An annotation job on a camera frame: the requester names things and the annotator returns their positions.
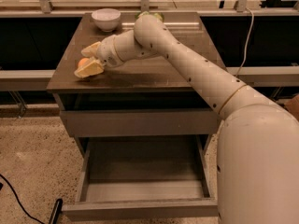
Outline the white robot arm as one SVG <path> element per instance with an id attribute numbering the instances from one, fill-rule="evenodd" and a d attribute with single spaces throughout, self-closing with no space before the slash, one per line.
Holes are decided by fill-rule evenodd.
<path id="1" fill-rule="evenodd" d="M 288 111 L 177 41 L 156 16 L 82 50 L 75 74 L 158 54 L 222 118 L 218 139 L 220 224 L 299 224 L 299 121 Z"/>

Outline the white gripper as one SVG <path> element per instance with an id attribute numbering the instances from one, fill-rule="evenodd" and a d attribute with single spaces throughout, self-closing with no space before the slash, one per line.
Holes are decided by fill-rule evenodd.
<path id="1" fill-rule="evenodd" d="M 81 54 L 84 57 L 91 57 L 80 68 L 77 68 L 74 75 L 79 78 L 91 77 L 104 72 L 104 66 L 117 67 L 121 65 L 121 59 L 119 58 L 115 46 L 114 39 L 116 36 L 112 35 L 106 37 L 101 42 L 95 42 L 90 46 L 84 48 Z"/>

